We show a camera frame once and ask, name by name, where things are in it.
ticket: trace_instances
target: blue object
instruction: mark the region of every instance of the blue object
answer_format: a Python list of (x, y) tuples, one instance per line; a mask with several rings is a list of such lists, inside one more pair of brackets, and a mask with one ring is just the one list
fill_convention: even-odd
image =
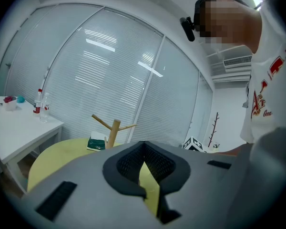
[(22, 96), (18, 96), (17, 97), (17, 102), (18, 103), (23, 103), (24, 101), (25, 101), (24, 97), (22, 97)]

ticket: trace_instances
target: window blinds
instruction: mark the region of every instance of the window blinds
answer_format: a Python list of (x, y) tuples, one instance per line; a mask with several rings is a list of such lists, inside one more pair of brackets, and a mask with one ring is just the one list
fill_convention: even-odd
[(23, 95), (33, 103), (51, 62), (66, 39), (99, 7), (61, 4), (31, 31), (18, 51), (7, 82), (6, 95)]
[(203, 142), (204, 135), (209, 122), (213, 93), (204, 77), (200, 74), (198, 94), (195, 103), (192, 123), (190, 125), (188, 135), (193, 136), (198, 141)]
[(131, 140), (179, 146), (192, 119), (199, 71), (165, 39)]
[(11, 40), (0, 65), (0, 96), (4, 96), (4, 88), (10, 66), (13, 63), (14, 57), (21, 46), (24, 39), (28, 36), (30, 31), (36, 24), (52, 9), (53, 7), (44, 7), (37, 9), (21, 26), (20, 30), (16, 32), (14, 38)]
[[(44, 92), (51, 94), (51, 115), (62, 120), (62, 138), (109, 135), (96, 114), (112, 125), (131, 125), (162, 35), (134, 18), (110, 9), (93, 15), (68, 39), (55, 59)], [(129, 129), (116, 142), (124, 143)]]

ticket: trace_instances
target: small red object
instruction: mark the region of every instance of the small red object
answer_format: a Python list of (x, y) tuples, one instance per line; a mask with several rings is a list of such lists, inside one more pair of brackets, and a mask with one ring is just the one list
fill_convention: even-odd
[(15, 100), (13, 96), (8, 96), (3, 99), (3, 101), (7, 104), (11, 101)]

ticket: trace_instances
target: plastic bottle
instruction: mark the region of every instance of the plastic bottle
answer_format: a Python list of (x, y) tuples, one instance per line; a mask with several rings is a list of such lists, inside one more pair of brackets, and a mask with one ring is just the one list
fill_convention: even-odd
[(38, 93), (37, 93), (36, 98), (34, 100), (33, 113), (34, 113), (35, 116), (39, 116), (39, 113), (40, 113), (41, 93), (42, 93), (42, 89), (38, 89)]
[(41, 102), (41, 109), (40, 109), (40, 121), (46, 123), (49, 117), (49, 107), (50, 107), (50, 94), (45, 93)]

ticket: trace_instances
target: wooden stand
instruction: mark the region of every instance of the wooden stand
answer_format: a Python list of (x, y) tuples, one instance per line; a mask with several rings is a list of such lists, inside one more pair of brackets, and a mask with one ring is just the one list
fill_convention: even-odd
[(97, 117), (96, 115), (93, 114), (92, 117), (94, 119), (96, 119), (98, 122), (100, 122), (103, 126), (107, 127), (110, 130), (108, 142), (106, 141), (106, 138), (105, 138), (105, 148), (113, 147), (116, 135), (118, 134), (118, 131), (122, 131), (124, 129), (127, 129), (127, 128), (130, 128), (130, 127), (137, 125), (137, 124), (133, 124), (133, 125), (128, 125), (128, 126), (119, 128), (120, 124), (121, 124), (121, 121), (119, 121), (119, 120), (114, 120), (112, 126), (110, 126), (107, 123), (105, 123), (103, 120), (101, 120), (99, 117)]
[(217, 123), (217, 120), (218, 120), (218, 119), (219, 119), (219, 118), (218, 118), (218, 112), (217, 112), (217, 113), (216, 113), (215, 124), (212, 124), (212, 125), (214, 126), (214, 128), (213, 128), (213, 131), (212, 131), (211, 137), (209, 137), (210, 142), (209, 142), (208, 147), (210, 146), (210, 144), (211, 144), (211, 142), (212, 142), (213, 135), (214, 135), (214, 133), (216, 132), (216, 131), (215, 131), (215, 127), (216, 127), (216, 123)]

